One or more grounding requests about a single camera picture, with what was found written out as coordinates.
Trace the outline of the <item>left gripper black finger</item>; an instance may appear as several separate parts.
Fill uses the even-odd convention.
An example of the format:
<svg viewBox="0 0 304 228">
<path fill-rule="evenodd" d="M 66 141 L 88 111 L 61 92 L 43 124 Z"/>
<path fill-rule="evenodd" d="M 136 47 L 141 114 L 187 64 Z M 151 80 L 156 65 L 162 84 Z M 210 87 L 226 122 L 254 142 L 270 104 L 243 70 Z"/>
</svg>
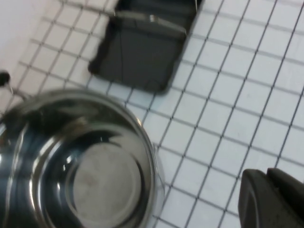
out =
<svg viewBox="0 0 304 228">
<path fill-rule="evenodd" d="M 304 184 L 278 168 L 246 169 L 238 214 L 243 228 L 302 228 Z"/>
</svg>

